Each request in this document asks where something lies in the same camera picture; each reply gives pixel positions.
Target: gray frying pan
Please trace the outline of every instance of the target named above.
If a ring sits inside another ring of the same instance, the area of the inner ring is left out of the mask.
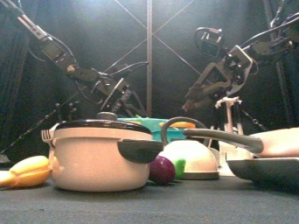
[[[213,129],[185,129],[182,134],[220,140],[246,149],[257,158],[299,157],[299,128],[270,130],[249,136]]]

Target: metal pole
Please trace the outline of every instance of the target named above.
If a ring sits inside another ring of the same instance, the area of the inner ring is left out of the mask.
[[[153,2],[146,0],[146,101],[145,101],[145,112],[146,116],[152,117],[152,68],[153,68],[153,48],[152,48],[152,37],[153,37],[153,27],[152,27],[152,18],[153,18]]]
[[[270,6],[269,0],[262,0],[262,4],[264,4],[264,9],[265,9],[265,21],[266,21],[268,28],[269,28],[269,22],[273,19],[273,14],[272,14],[270,7],[269,7]],[[270,40],[273,40],[276,38],[273,33],[269,34],[269,38],[270,38]],[[293,115],[290,112],[292,111],[290,103],[289,103],[289,97],[288,97],[286,85],[285,85],[285,73],[284,73],[281,62],[274,63],[274,69],[276,69],[276,74],[277,74],[280,93],[282,96],[284,115],[285,115],[286,125],[289,127],[292,127],[294,125],[293,124]]]

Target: kettle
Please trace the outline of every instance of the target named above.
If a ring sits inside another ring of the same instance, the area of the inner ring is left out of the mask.
[[[180,179],[217,179],[217,161],[208,149],[208,140],[202,143],[196,140],[182,139],[174,140],[168,143],[166,129],[172,124],[178,122],[193,123],[196,127],[205,128],[204,124],[189,117],[174,117],[169,119],[161,127],[161,139],[162,139],[162,151],[158,153],[160,156],[174,161],[180,158],[185,160],[184,173]]]

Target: yellow toy fruit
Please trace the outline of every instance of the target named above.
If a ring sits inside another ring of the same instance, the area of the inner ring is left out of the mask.
[[[9,171],[0,171],[0,187],[30,187],[43,183],[50,176],[49,159],[43,156],[27,157]]]

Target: black pot handle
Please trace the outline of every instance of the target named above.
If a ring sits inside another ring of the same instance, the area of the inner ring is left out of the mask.
[[[124,159],[133,163],[149,164],[164,149],[164,143],[150,140],[124,139],[116,143],[117,150]]]

